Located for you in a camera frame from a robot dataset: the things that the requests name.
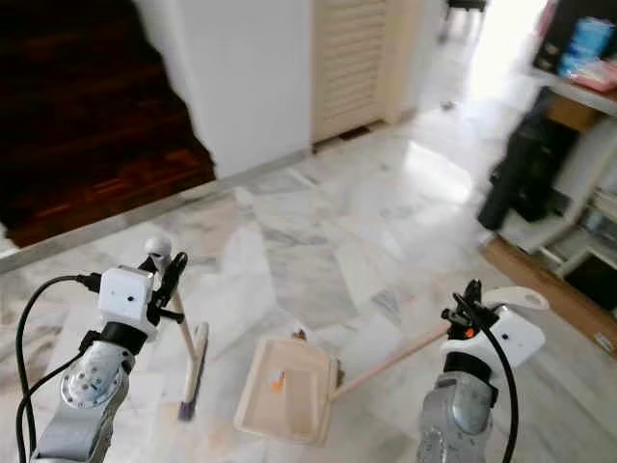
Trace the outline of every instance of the wooden stair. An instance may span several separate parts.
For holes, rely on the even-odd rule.
[[[130,0],[0,0],[0,221],[25,246],[214,179]]]

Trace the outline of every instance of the black cable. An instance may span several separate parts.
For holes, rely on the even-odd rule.
[[[508,442],[505,446],[505,452],[503,453],[503,463],[510,463],[512,460],[512,455],[514,454],[514,447],[517,444],[517,436],[519,435],[519,397],[517,395],[517,385],[514,381],[514,373],[512,372],[512,368],[510,367],[510,363],[508,362],[507,357],[505,356],[505,352],[499,345],[499,342],[495,338],[495,335],[491,333],[491,330],[486,324],[482,321],[482,317],[479,316],[477,309],[466,301],[463,296],[460,294],[454,293],[454,299],[458,304],[461,304],[465,307],[469,316],[473,323],[480,327],[482,333],[488,338],[489,342],[495,349],[501,364],[503,365],[503,370],[505,372],[505,377],[508,382],[508,389],[510,391],[510,435],[508,436]]]
[[[57,367],[56,369],[54,369],[50,373],[47,373],[46,375],[44,375],[43,378],[41,378],[39,381],[37,381],[35,383],[35,385],[32,388],[30,388],[28,393],[25,394],[24,397],[19,402],[19,405],[17,406],[17,415],[15,417],[15,435],[17,437],[17,450],[19,452],[19,463],[27,463],[28,462],[28,460],[26,459],[26,447],[25,447],[25,444],[23,442],[23,429],[22,429],[22,425],[23,425],[23,412],[24,412],[24,409],[27,410],[28,405],[32,406],[32,401],[30,399],[32,397],[32,394],[34,394],[37,391],[38,388],[40,388],[43,384],[45,384],[51,378],[56,376],[58,373],[64,371],[65,369],[67,369],[70,364],[72,364],[74,361],[79,359],[82,355],[84,355],[84,353],[83,352],[79,352],[79,354],[75,355],[68,362],[60,365],[59,367]]]
[[[17,356],[17,372],[19,374],[19,383],[21,384],[21,391],[24,395],[25,407],[26,407],[26,419],[28,422],[28,438],[30,439],[30,452],[32,453],[37,446],[37,429],[35,428],[35,417],[32,412],[32,403],[30,401],[28,395],[28,376],[26,375],[26,364],[23,358],[23,331],[26,326],[26,319],[28,318],[28,314],[32,310],[32,306],[34,306],[35,302],[48,287],[55,285],[59,282],[70,282],[70,281],[79,281],[79,276],[77,275],[65,275],[63,277],[52,278],[51,280],[43,283],[39,286],[39,289],[35,291],[35,293],[30,297],[30,300],[26,304],[23,312],[21,313],[21,317],[19,318],[19,322],[17,323],[17,333],[15,335],[15,354]]]

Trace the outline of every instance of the dustpan handle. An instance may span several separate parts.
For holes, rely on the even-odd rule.
[[[447,333],[449,326],[450,326],[449,324],[442,324],[436,327],[435,329],[426,332],[420,338],[412,340],[407,345],[405,345],[402,349],[392,354],[390,357],[388,357],[387,360],[385,360],[379,366],[372,368],[366,373],[361,374],[357,378],[352,379],[348,383],[343,384],[340,388],[336,389],[330,395],[330,402],[337,400],[342,395],[351,393],[352,391],[354,391],[356,388],[364,384],[366,381],[368,381],[373,376],[392,367],[393,365],[397,364],[401,360],[409,357],[412,354],[415,354],[418,350],[423,349],[427,345],[443,337]]]

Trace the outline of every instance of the marble floor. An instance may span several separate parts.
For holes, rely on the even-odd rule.
[[[462,46],[457,37],[453,32],[441,48],[437,66],[451,62]],[[286,338],[302,328],[309,342],[338,357],[349,380],[435,326],[449,294],[469,279],[486,288],[510,284],[478,253],[486,235],[474,214],[523,99],[540,83],[517,67],[504,72],[486,94],[444,91],[457,103],[451,110],[439,107],[436,90],[427,92],[410,123],[0,275],[0,461],[16,456],[13,337],[27,298],[59,274],[136,264],[153,235],[189,254],[180,284],[188,320],[211,327],[197,412],[191,422],[176,419],[185,356],[177,328],[163,322],[137,359],[106,461],[415,461],[418,412],[441,370],[438,344],[336,403],[323,448],[245,434],[232,419],[260,337]],[[545,331],[547,344],[516,371],[522,417],[515,461],[614,462],[617,362],[555,314],[523,315]],[[86,330],[97,327],[95,297],[81,286],[44,293],[25,336],[31,378],[72,356]],[[36,395],[40,431],[57,400],[57,384]],[[501,461],[506,393],[494,421],[488,462]]]

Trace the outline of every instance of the dustpan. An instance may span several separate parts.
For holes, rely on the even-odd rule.
[[[263,339],[255,352],[235,426],[297,444],[323,445],[336,359],[304,340]]]

